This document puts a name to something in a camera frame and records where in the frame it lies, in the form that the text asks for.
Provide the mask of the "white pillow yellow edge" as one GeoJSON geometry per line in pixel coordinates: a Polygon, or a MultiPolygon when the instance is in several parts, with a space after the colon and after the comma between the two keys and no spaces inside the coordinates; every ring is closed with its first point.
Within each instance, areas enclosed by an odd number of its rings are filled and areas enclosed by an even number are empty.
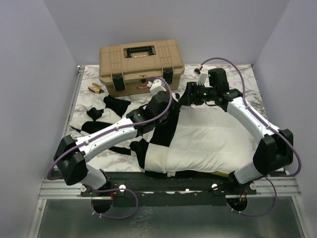
{"type": "Polygon", "coordinates": [[[252,161],[257,143],[221,109],[182,106],[175,120],[146,137],[145,171],[173,176],[196,171],[226,177],[252,161]]]}

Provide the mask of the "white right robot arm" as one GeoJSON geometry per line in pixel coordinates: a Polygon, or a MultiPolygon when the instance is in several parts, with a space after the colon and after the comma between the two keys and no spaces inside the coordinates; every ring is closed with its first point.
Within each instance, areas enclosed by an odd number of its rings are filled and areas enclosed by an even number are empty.
{"type": "Polygon", "coordinates": [[[266,176],[293,162],[293,133],[281,130],[258,113],[238,89],[230,89],[226,71],[222,68],[202,72],[194,69],[197,82],[188,82],[180,99],[184,106],[202,105],[209,101],[236,118],[257,141],[258,146],[251,162],[229,174],[227,187],[238,194],[246,184],[266,176]]]}

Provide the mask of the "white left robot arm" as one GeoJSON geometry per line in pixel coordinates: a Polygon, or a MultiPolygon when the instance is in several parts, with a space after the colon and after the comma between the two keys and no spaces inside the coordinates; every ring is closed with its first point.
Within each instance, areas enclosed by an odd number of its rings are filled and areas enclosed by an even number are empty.
{"type": "Polygon", "coordinates": [[[154,130],[167,117],[172,101],[171,92],[159,91],[145,107],[132,110],[105,129],[77,139],[71,135],[63,137],[54,155],[53,165],[57,166],[67,185],[81,182],[92,187],[97,195],[107,194],[109,183],[105,173],[90,168],[87,162],[104,150],[154,130]]]}

